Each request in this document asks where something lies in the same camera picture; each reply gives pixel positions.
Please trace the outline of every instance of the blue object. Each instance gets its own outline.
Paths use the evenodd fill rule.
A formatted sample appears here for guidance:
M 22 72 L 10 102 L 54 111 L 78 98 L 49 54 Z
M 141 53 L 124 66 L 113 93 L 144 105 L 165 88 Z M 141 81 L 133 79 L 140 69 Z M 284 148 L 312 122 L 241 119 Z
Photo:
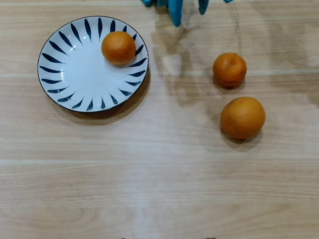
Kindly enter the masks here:
M 225 3 L 229 3 L 233 0 L 224 0 Z M 145 6 L 152 6 L 153 3 L 157 3 L 158 6 L 168 6 L 169 15 L 173 21 L 175 26 L 180 26 L 181 24 L 181 17 L 182 17 L 182 9 L 183 9 L 183 0 L 142 0 Z M 198 0 L 199 5 L 199 13 L 204 15 L 207 7 L 208 7 L 209 0 Z

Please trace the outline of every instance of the orange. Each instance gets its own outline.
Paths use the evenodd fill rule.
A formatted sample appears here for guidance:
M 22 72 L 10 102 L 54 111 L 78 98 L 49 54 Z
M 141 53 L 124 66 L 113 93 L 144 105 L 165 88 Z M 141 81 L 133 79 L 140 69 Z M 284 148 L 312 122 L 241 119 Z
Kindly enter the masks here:
M 258 100 L 239 97 L 229 102 L 220 116 L 221 128 L 237 139 L 255 136 L 265 123 L 266 113 Z
M 215 79 L 223 86 L 238 86 L 246 76 L 247 66 L 236 53 L 224 53 L 217 57 L 213 65 Z
M 123 31 L 109 33 L 104 38 L 101 49 L 103 56 L 114 65 L 128 64 L 136 52 L 135 41 Z

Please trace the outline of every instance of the wooden table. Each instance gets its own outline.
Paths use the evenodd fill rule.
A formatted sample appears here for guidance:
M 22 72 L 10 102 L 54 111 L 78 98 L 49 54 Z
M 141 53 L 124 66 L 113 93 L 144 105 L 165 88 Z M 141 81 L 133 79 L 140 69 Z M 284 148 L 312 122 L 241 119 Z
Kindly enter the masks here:
M 1 239 L 318 239 L 319 0 L 222 0 L 184 26 L 139 0 L 0 1 Z M 62 109 L 42 90 L 43 44 L 76 18 L 106 15 L 144 38 L 150 73 L 124 105 Z M 221 88 L 223 52 L 248 64 Z M 256 97 L 251 141 L 220 132 L 223 107 Z

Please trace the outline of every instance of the blue striped plate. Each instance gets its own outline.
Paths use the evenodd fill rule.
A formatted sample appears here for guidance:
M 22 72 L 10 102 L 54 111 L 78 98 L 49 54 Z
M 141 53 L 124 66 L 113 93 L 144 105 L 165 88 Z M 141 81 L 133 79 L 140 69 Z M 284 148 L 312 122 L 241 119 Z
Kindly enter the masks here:
M 104 59 L 101 43 L 113 31 L 126 31 L 136 43 L 136 56 L 125 66 Z M 143 83 L 149 54 L 141 36 L 128 24 L 105 16 L 89 16 L 57 30 L 45 43 L 38 76 L 47 95 L 77 112 L 100 112 L 130 98 Z

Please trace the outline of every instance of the blue stripe pattern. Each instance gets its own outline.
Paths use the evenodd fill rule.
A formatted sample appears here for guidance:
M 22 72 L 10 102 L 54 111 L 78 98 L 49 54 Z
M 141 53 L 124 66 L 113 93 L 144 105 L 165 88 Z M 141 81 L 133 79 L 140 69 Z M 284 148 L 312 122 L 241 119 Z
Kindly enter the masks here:
M 128 66 L 128 67 L 136 67 L 136 66 L 141 66 L 145 61 L 146 61 L 147 58 L 144 58 L 143 60 L 139 61 L 138 63 L 135 63 L 131 66 Z
M 102 103 L 101 103 L 101 109 L 104 110 L 105 109 L 105 103 L 103 101 L 103 98 L 102 98 Z
M 111 98 L 112 98 L 113 103 L 117 105 L 117 104 L 118 104 L 118 101 L 117 101 L 111 94 L 110 94 L 110 96 L 111 96 Z
M 57 51 L 59 51 L 59 52 L 65 54 L 65 55 L 69 56 L 69 55 L 66 54 L 57 44 L 55 44 L 53 41 L 49 41 L 49 42 L 50 42 L 51 46 L 52 46 L 55 50 L 57 50 Z
M 131 86 L 137 86 L 137 85 L 139 85 L 141 83 L 140 81 L 138 81 L 138 82 L 127 82 L 127 81 L 125 81 L 125 82 L 130 84 Z
M 129 96 L 129 95 L 131 95 L 132 94 L 132 92 L 127 92 L 127 91 L 122 91 L 122 90 L 120 90 L 122 93 L 123 93 L 123 95 L 125 95 L 125 96 Z
M 115 31 L 115 21 L 113 20 L 110 27 L 110 32 Z
M 41 81 L 44 81 L 45 83 L 48 83 L 48 84 L 56 84 L 56 83 L 61 82 L 61 81 L 54 81 L 54 80 L 49 80 L 49 79 L 41 79 Z
M 135 52 L 135 55 L 137 56 L 143 49 L 144 45 L 140 46 L 139 49 Z
M 41 69 L 45 70 L 46 72 L 49 72 L 49 73 L 61 73 L 63 71 L 56 71 L 56 70 L 51 70 L 49 68 L 46 68 L 44 66 L 40 66 Z
M 81 39 L 80 39 L 78 30 L 76 29 L 76 27 L 75 27 L 73 24 L 71 24 L 71 29 L 72 29 L 73 34 L 75 35 L 75 37 L 76 37 L 76 38 L 79 40 L 79 42 L 82 44 L 82 41 L 81 41 Z
M 91 103 L 89 104 L 88 108 L 86 109 L 86 111 L 90 111 L 91 109 L 93 109 L 93 98 L 92 98 Z
M 58 89 L 58 90 L 48 90 L 48 92 L 49 93 L 53 93 L 53 94 L 56 94 L 56 93 L 59 93 L 59 92 L 61 92 L 61 91 L 64 91 L 66 88 L 68 88 L 68 87 L 65 87 L 65 88 L 63 88 L 63 89 Z
M 69 95 L 68 97 L 58 99 L 58 102 L 67 102 L 69 99 L 71 99 L 71 97 L 74 95 L 74 93 Z
M 72 107 L 72 109 L 79 108 L 81 106 L 81 104 L 82 104 L 83 99 L 84 99 L 84 96 L 83 96 L 82 100 L 79 103 L 77 103 L 75 106 Z
M 57 59 L 53 58 L 52 56 L 48 54 L 42 53 L 42 56 L 44 56 L 44 58 L 50 62 L 64 64 L 63 62 L 58 61 Z
M 102 25 L 101 18 L 99 18 L 98 28 L 99 28 L 99 39 L 101 41 L 101 34 L 102 34 L 102 30 L 103 30 L 103 25 Z
M 91 28 L 90 28 L 90 24 L 89 24 L 89 21 L 87 19 L 84 20 L 84 24 L 85 24 L 85 30 L 86 30 L 86 33 L 89 35 L 89 38 L 92 42 L 92 37 L 91 37 Z
M 61 38 L 63 39 L 63 41 L 68 44 L 71 48 L 73 48 L 71 42 L 69 41 L 69 39 L 62 33 L 59 31 L 59 35 L 61 36 Z
M 144 73 L 145 73 L 145 71 L 140 71 L 140 72 L 137 72 L 137 73 L 134 73 L 134 74 L 128 74 L 128 75 L 134 76 L 134 77 L 139 77 L 139 76 L 141 76 Z

